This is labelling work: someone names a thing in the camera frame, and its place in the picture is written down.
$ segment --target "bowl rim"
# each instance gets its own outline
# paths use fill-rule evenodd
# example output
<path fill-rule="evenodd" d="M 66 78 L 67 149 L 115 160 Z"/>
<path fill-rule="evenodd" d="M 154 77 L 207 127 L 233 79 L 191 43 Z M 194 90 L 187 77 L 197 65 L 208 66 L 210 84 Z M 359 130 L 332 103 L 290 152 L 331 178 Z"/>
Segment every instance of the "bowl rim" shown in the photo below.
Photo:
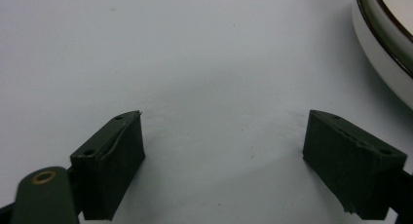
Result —
<path fill-rule="evenodd" d="M 395 18 L 393 13 L 389 10 L 389 8 L 386 6 L 385 2 L 383 0 L 376 0 L 377 3 L 379 4 L 380 8 L 383 10 L 383 12 L 386 14 L 386 16 L 389 18 L 389 20 L 397 27 L 397 29 L 411 42 L 413 43 L 413 35 L 411 35 L 407 29 Z M 379 33 L 377 30 L 374 28 L 371 20 L 367 16 L 367 13 L 364 9 L 364 6 L 362 4 L 363 0 L 357 0 L 357 5 L 358 9 L 361 12 L 362 17 L 364 18 L 364 21 L 366 22 L 368 28 L 376 38 L 376 40 L 379 42 L 379 44 L 383 47 L 383 49 L 389 54 L 389 56 L 397 63 L 397 65 L 408 75 L 410 76 L 411 79 L 413 79 L 413 71 L 409 69 L 409 67 L 406 66 L 400 59 L 398 59 L 397 55 L 389 48 L 389 46 L 384 42 L 384 40 L 379 36 Z"/>

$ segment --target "table surface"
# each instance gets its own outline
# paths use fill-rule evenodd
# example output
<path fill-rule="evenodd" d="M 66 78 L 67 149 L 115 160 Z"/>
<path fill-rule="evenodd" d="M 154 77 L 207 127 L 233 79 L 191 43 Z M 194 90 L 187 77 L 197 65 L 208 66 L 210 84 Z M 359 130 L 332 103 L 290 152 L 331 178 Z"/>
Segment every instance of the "table surface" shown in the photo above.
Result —
<path fill-rule="evenodd" d="M 141 110 L 147 158 L 113 223 L 394 223 L 345 213 L 302 160 L 310 109 L 413 156 L 413 111 L 368 62 L 353 2 L 0 0 L 0 205 Z"/>

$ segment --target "gray surface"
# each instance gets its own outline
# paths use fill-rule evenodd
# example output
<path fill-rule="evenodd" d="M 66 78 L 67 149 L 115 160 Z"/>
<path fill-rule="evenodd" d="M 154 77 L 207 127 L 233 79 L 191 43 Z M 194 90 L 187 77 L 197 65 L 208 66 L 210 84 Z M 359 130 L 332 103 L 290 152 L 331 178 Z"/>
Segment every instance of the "gray surface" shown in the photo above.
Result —
<path fill-rule="evenodd" d="M 361 223 L 301 152 L 318 109 L 413 155 L 352 2 L 0 0 L 0 205 L 139 109 L 147 159 L 113 223 Z"/>

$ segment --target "white bowl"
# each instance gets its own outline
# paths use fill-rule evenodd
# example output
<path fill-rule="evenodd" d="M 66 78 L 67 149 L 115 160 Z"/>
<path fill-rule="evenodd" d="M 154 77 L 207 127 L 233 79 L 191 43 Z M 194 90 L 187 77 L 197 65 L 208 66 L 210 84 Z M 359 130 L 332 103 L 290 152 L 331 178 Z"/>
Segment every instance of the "white bowl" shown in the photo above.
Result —
<path fill-rule="evenodd" d="M 383 0 L 356 0 L 353 23 L 368 59 L 388 86 L 413 108 L 413 36 Z"/>

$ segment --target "bowl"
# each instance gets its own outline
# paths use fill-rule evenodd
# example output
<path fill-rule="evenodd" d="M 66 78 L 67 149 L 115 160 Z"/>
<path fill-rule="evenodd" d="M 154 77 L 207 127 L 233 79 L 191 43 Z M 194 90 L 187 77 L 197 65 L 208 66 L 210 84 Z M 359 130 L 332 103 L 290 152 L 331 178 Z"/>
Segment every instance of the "bowl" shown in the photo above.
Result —
<path fill-rule="evenodd" d="M 413 108 L 413 15 L 404 1 L 355 0 L 353 24 L 377 73 Z"/>

